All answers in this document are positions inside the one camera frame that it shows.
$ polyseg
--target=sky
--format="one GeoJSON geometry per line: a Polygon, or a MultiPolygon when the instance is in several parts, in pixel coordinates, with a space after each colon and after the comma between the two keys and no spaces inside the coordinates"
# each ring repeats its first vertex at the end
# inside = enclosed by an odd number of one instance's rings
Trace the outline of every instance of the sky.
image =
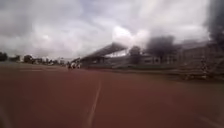
{"type": "Polygon", "coordinates": [[[153,36],[208,38],[209,0],[0,0],[0,51],[75,58],[153,36]]]}

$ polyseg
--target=tree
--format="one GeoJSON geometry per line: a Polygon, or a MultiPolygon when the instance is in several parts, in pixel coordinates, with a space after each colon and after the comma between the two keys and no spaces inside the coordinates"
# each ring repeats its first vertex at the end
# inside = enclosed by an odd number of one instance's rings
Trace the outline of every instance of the tree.
{"type": "Polygon", "coordinates": [[[0,52],[0,61],[6,61],[8,59],[8,55],[6,53],[0,52]]]}
{"type": "Polygon", "coordinates": [[[33,57],[31,55],[26,55],[26,56],[24,56],[23,61],[25,63],[32,63],[33,57]]]}
{"type": "Polygon", "coordinates": [[[132,64],[138,64],[141,59],[141,48],[138,46],[133,46],[130,51],[130,62],[132,64]]]}
{"type": "Polygon", "coordinates": [[[208,18],[211,39],[224,50],[224,1],[211,0],[208,18]]]}
{"type": "Polygon", "coordinates": [[[160,58],[163,63],[165,56],[176,51],[173,41],[173,36],[154,37],[148,42],[146,52],[160,58]]]}

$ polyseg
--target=running track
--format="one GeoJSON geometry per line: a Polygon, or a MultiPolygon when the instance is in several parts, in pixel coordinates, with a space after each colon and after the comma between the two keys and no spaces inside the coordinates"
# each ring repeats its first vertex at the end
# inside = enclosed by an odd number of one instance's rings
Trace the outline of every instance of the running track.
{"type": "Polygon", "coordinates": [[[223,90],[151,75],[0,68],[0,119],[5,128],[224,128],[223,90]]]}

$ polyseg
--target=white lane line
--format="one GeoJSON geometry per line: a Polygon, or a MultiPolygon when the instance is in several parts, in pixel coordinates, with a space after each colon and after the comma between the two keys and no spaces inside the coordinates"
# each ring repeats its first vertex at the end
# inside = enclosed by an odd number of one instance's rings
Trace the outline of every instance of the white lane line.
{"type": "Polygon", "coordinates": [[[89,117],[87,118],[86,128],[91,128],[92,127],[92,122],[93,122],[93,119],[94,119],[94,115],[95,115],[95,111],[96,111],[96,106],[97,106],[97,102],[98,102],[99,95],[100,95],[100,91],[101,91],[101,86],[102,86],[101,85],[101,81],[99,81],[98,88],[97,88],[97,91],[96,91],[96,97],[94,99],[92,108],[90,110],[89,117]]]}

